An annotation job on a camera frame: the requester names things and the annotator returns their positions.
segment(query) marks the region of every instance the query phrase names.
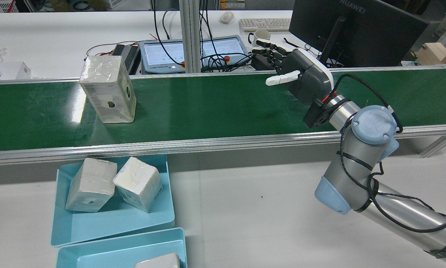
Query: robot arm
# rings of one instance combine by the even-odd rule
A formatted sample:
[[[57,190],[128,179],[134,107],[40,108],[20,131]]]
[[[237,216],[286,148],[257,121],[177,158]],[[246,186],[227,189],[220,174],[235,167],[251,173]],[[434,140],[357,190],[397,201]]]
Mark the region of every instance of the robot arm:
[[[330,71],[307,51],[258,39],[253,53],[267,57],[278,76],[267,85],[285,83],[311,108],[308,127],[330,122],[341,133],[340,149],[315,191],[317,200],[339,212],[354,210],[446,262],[446,215],[402,195],[373,178],[383,174],[381,160],[398,148],[391,107],[359,108],[334,92]],[[372,173],[380,163],[381,173]]]

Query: white mug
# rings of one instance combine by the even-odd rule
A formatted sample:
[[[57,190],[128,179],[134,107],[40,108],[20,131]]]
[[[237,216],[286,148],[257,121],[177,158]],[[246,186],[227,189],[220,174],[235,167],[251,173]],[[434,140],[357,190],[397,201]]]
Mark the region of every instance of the white mug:
[[[253,41],[251,42],[250,40],[250,36],[253,35]],[[258,29],[257,31],[255,31],[254,33],[250,32],[248,35],[248,42],[249,44],[251,44],[253,47],[257,47],[258,45],[256,44],[256,40],[257,39],[266,39],[266,40],[270,40],[271,39],[271,33],[266,31],[265,29]]]

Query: aluminum rail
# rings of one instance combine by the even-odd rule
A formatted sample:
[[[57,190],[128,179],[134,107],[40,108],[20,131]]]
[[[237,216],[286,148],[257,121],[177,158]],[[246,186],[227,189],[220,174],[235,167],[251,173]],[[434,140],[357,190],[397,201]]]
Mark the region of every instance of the aluminum rail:
[[[446,135],[446,125],[405,127],[396,138]],[[304,134],[279,134],[180,141],[109,144],[100,146],[44,148],[0,151],[0,165],[81,160],[87,157],[141,156],[146,154],[180,154],[199,151],[223,151],[280,146],[300,146],[340,142],[337,131]]]

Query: keyboard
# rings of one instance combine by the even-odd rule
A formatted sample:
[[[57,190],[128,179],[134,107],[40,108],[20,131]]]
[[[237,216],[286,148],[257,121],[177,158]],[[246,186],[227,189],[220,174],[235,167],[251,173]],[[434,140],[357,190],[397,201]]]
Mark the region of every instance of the keyboard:
[[[269,32],[287,32],[291,19],[275,18],[275,19],[240,19],[240,27],[245,32],[254,32],[258,29],[265,29]]]

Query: monitor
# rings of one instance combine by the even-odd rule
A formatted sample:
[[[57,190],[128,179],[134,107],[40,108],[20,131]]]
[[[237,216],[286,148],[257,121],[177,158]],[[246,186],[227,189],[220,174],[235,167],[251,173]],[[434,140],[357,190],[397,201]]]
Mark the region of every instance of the monitor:
[[[427,23],[379,0],[296,0],[289,31],[345,67],[398,66]]]
[[[249,61],[248,53],[241,41],[240,36],[230,35],[223,37],[213,37],[202,41],[202,68],[217,68],[216,64],[209,56],[215,55],[215,48],[221,57],[229,56],[230,60],[226,63],[228,66],[233,64],[244,64]],[[170,59],[169,55],[178,63],[184,61],[183,41],[182,39],[142,41],[140,43],[142,61],[146,73],[184,73],[185,69]]]

